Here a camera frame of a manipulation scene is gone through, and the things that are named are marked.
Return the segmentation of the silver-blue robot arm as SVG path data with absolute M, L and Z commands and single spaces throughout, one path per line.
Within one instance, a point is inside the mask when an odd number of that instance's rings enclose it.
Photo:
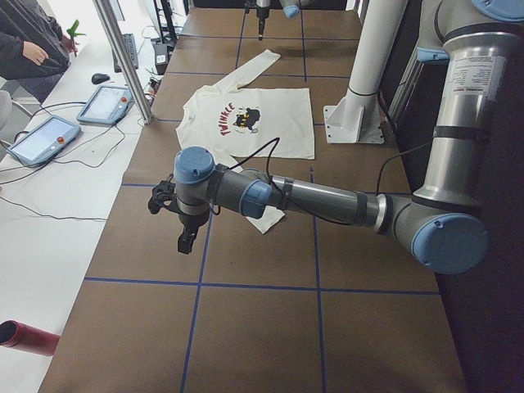
M 308 102 L 251 87 L 277 61 L 274 49 L 192 94 L 176 130 L 180 152 L 165 202 L 183 226 L 180 252 L 191 252 L 213 213 L 231 210 L 268 229 L 289 210 L 370 228 L 437 273 L 461 273 L 485 258 L 476 185 L 504 70 L 523 45 L 523 4 L 422 3 L 416 53 L 447 71 L 425 179 L 412 195 L 398 196 L 370 184 L 391 147 L 377 93 L 407 6 L 370 2 L 349 85 L 323 108 L 320 126 Z
M 296 16 L 300 9 L 313 3 L 310 0 L 280 0 L 279 1 L 286 18 Z M 265 22 L 269 18 L 271 1 L 270 0 L 246 0 L 244 2 L 245 13 L 248 14 L 251 9 L 255 10 L 258 19 L 258 39 L 264 38 Z

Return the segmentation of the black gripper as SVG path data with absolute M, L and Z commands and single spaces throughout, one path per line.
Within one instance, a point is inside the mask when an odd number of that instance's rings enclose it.
M 256 15 L 258 22 L 258 40 L 264 37 L 264 21 L 269 17 L 269 0 L 255 0 Z
M 189 255 L 192 253 L 194 238 L 197 237 L 199 228 L 209 220 L 209 215 L 180 215 L 179 220 L 183 225 L 183 232 L 178 237 L 178 252 Z

